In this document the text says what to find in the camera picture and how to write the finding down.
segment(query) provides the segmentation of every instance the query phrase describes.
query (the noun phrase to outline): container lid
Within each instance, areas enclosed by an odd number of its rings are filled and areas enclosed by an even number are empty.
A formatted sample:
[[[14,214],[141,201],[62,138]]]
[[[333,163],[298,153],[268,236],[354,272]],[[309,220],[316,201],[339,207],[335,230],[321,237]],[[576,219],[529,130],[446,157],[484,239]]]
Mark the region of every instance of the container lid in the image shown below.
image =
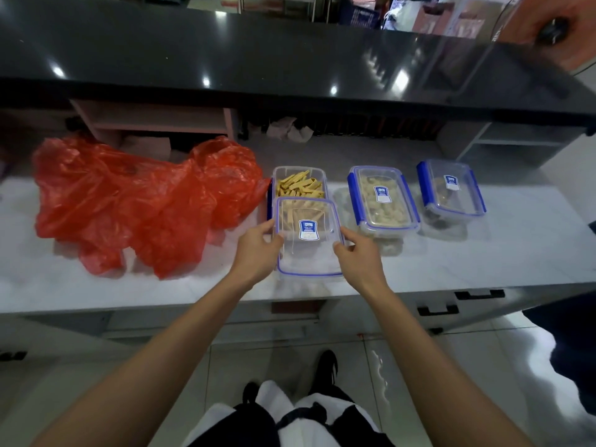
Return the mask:
[[[483,216],[486,206],[472,169],[458,161],[426,160],[418,166],[422,201],[445,215]]]
[[[328,277],[341,275],[333,243],[344,243],[335,204],[328,199],[279,197],[275,204],[275,232],[284,237],[277,268],[284,275]]]
[[[399,169],[354,166],[347,180],[356,223],[373,230],[418,229],[420,217],[408,184]]]

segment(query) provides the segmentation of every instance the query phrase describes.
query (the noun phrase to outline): person's left hand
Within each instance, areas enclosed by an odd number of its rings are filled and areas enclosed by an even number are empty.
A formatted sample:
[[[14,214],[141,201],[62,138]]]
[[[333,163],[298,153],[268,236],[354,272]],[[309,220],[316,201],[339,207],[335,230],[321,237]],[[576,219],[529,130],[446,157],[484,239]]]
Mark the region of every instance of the person's left hand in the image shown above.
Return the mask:
[[[272,235],[271,242],[264,240],[263,235],[269,233],[274,225],[275,220],[270,219],[250,228],[238,239],[238,249],[229,275],[252,287],[271,274],[277,265],[279,250],[284,244],[284,239],[279,234]]]

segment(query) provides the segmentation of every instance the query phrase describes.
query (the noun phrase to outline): drawer handle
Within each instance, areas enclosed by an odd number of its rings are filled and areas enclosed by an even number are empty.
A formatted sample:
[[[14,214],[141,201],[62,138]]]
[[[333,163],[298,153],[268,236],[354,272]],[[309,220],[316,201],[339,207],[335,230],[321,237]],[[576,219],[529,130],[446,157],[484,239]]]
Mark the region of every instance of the drawer handle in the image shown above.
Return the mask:
[[[491,300],[493,298],[504,298],[505,290],[491,290],[488,295],[470,295],[469,291],[456,291],[455,297],[458,300]]]
[[[422,306],[418,308],[418,313],[421,317],[432,317],[435,315],[455,315],[459,313],[459,308],[457,305],[448,305],[447,310],[444,312],[430,312],[430,309],[426,306]]]

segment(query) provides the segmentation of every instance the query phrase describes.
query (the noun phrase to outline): black countertop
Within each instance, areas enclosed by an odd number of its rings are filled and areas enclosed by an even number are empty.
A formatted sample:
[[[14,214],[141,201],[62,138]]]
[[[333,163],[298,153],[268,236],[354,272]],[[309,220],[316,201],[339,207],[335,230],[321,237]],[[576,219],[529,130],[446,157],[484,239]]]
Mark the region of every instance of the black countertop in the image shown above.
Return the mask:
[[[0,105],[69,97],[596,126],[529,48],[108,0],[0,0]]]

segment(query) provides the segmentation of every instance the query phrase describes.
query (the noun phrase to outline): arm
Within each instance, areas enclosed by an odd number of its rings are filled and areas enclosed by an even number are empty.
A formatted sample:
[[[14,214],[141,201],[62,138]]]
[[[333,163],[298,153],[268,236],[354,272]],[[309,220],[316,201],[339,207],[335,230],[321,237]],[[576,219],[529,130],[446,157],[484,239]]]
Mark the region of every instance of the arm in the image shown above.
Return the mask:
[[[374,241],[341,228],[334,245],[347,282],[368,302],[435,447],[531,447],[532,442],[453,362],[391,291]]]
[[[135,356],[79,398],[32,447],[146,446],[240,298],[275,268],[283,239],[263,234],[273,220],[238,240],[219,284]]]

